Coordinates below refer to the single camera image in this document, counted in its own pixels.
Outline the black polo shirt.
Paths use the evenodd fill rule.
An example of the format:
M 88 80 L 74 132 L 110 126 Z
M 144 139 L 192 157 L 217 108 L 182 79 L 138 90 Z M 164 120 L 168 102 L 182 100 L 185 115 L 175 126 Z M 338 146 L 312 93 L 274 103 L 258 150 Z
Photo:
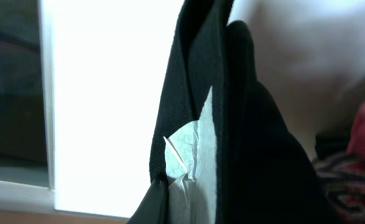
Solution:
M 169 223 L 340 223 L 231 6 L 190 0 L 178 16 L 149 162 Z

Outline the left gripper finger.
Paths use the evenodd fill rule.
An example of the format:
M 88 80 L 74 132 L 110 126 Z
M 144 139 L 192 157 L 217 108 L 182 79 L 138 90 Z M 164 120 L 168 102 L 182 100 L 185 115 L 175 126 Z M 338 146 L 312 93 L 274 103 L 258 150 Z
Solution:
M 167 224 L 168 199 L 167 179 L 155 179 L 127 224 Z

